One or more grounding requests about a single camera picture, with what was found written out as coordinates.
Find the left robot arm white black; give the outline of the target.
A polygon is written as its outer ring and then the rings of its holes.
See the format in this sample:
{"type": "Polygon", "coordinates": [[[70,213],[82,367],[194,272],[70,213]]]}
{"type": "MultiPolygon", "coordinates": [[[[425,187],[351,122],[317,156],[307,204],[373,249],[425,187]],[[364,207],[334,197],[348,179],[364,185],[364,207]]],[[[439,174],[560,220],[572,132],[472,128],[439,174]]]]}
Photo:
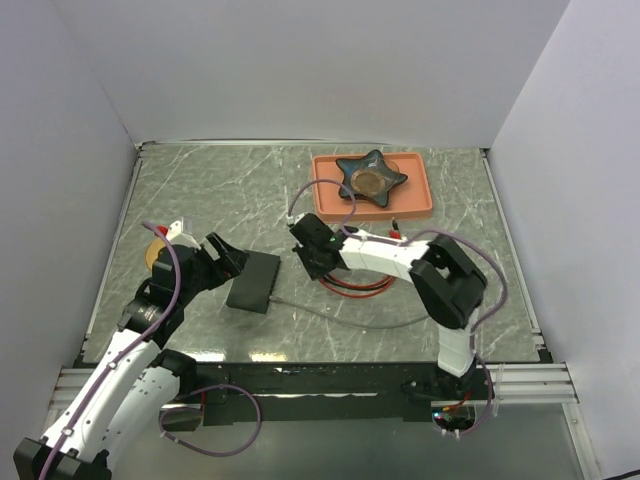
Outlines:
{"type": "Polygon", "coordinates": [[[198,389],[197,363],[165,347],[200,293],[239,276],[249,255],[211,233],[203,245],[183,234],[160,235],[163,246],[106,351],[71,404],[37,440],[13,454],[21,479],[109,479],[116,456],[149,417],[198,389]]]}

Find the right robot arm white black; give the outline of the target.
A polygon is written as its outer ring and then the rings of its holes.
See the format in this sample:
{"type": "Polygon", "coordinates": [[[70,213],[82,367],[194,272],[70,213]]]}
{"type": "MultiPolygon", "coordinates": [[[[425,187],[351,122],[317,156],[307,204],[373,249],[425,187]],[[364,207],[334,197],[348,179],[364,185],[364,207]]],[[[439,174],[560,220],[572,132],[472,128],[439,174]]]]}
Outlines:
{"type": "Polygon", "coordinates": [[[331,229],[312,213],[287,217],[294,252],[319,280],[336,269],[370,271],[412,284],[428,316],[438,325],[437,386],[456,399],[472,386],[472,327],[478,320],[487,279],[456,241],[387,238],[355,227],[331,229]]]}

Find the black network switch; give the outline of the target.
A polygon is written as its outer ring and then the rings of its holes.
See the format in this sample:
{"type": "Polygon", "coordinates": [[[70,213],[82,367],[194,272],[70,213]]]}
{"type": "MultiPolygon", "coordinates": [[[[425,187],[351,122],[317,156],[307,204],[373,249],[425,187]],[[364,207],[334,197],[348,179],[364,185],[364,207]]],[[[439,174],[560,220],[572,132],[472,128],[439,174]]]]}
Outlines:
{"type": "Polygon", "coordinates": [[[278,255],[246,251],[248,260],[233,280],[226,306],[246,312],[266,314],[281,265],[278,255]]]}

